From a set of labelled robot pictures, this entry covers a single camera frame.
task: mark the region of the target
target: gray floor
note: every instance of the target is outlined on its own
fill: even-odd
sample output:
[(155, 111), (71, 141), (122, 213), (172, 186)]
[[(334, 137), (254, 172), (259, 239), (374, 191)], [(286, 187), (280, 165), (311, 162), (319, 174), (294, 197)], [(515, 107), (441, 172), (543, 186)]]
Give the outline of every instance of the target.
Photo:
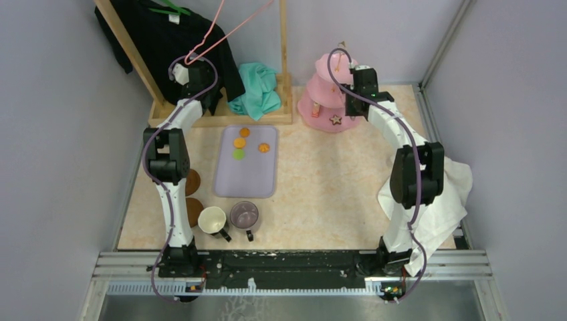
[(400, 305), (371, 297), (202, 297), (169, 304), (108, 296), (100, 320), (483, 320), (472, 282), (423, 282)]

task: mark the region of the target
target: turquoise towel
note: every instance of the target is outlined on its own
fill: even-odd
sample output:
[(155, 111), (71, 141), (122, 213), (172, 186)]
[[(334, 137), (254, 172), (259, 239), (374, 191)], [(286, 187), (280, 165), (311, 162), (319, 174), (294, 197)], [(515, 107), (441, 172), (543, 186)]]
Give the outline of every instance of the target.
[(229, 102), (230, 109), (238, 115), (248, 115), (258, 121), (268, 112), (278, 110), (281, 100), (274, 88), (277, 87), (275, 70), (259, 62), (241, 64), (238, 68), (246, 92)]

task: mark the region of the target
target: brown round coaster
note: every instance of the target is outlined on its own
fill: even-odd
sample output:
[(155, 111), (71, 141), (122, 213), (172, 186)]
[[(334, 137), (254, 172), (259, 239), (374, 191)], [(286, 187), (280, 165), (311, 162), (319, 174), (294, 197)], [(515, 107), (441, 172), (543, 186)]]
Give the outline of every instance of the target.
[(189, 218), (189, 226), (197, 226), (199, 215), (204, 209), (203, 204), (198, 199), (193, 199), (190, 197), (187, 197), (185, 199), (185, 204), (187, 205), (187, 217)]
[(196, 170), (190, 169), (185, 183), (185, 196), (189, 196), (199, 189), (201, 186), (201, 177)]

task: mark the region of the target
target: black mug handle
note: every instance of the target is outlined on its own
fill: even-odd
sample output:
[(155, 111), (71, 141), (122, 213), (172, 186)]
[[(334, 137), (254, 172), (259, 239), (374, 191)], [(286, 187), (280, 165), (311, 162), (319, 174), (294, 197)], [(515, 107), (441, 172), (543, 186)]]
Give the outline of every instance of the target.
[(221, 229), (219, 233), (227, 240), (227, 242), (230, 242), (232, 240), (232, 237), (230, 237), (230, 235), (224, 229)]

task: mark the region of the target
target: white cloth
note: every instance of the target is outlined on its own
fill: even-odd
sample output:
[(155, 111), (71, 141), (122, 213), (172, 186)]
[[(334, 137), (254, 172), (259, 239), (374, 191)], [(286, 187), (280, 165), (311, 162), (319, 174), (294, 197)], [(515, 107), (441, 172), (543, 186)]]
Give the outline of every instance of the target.
[[(444, 164), (443, 192), (435, 197), (433, 203), (421, 216), (417, 228), (414, 228), (415, 237), (425, 248), (428, 259), (466, 216), (465, 204), (473, 187), (473, 174), (469, 165), (453, 162), (447, 157)], [(378, 202), (389, 219), (392, 219), (394, 206), (402, 206), (392, 197), (390, 179), (378, 192)], [(415, 276), (422, 266), (423, 255), (413, 243), (413, 252), (410, 262), (405, 266), (406, 270), (410, 275)]]

